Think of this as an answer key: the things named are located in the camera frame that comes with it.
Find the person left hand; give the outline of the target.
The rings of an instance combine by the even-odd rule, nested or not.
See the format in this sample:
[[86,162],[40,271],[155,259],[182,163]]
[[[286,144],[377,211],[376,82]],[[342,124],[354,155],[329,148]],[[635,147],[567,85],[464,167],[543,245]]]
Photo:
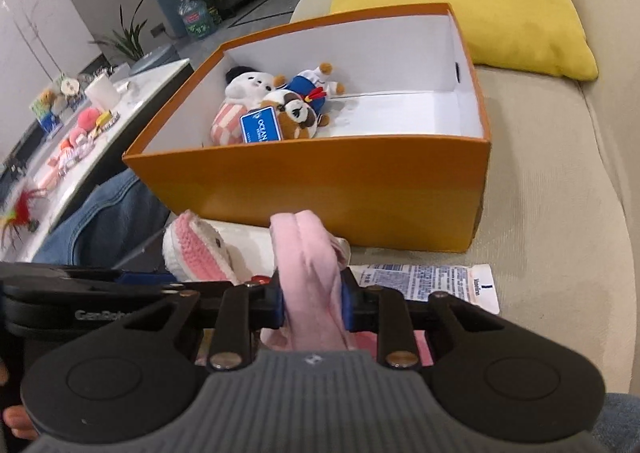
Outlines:
[[38,438],[38,431],[21,405],[8,407],[3,411],[2,417],[15,438],[27,441],[35,441]]

